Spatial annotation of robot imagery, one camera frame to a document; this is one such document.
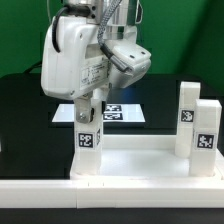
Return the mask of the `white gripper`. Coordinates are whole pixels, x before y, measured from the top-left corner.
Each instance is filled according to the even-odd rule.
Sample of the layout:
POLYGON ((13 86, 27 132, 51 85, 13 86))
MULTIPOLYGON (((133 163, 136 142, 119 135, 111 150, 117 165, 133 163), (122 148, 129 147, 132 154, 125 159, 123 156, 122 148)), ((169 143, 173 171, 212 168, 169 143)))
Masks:
POLYGON ((98 26, 85 18, 62 16, 57 26, 60 52, 52 45, 52 28, 44 44, 42 89, 51 97, 75 99, 76 121, 83 124, 93 121, 95 110, 90 98, 80 96, 108 82, 110 64, 99 48, 97 32, 98 26))

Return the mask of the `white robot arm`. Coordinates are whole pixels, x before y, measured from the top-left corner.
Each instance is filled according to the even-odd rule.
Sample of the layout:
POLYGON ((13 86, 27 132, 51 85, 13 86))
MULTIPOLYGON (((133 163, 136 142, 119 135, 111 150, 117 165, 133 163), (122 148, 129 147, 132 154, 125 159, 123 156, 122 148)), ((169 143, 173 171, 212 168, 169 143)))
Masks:
POLYGON ((50 97, 71 100, 75 120, 94 119, 93 100, 141 79, 151 54, 136 43, 139 0, 65 0, 47 31, 41 86, 50 97))

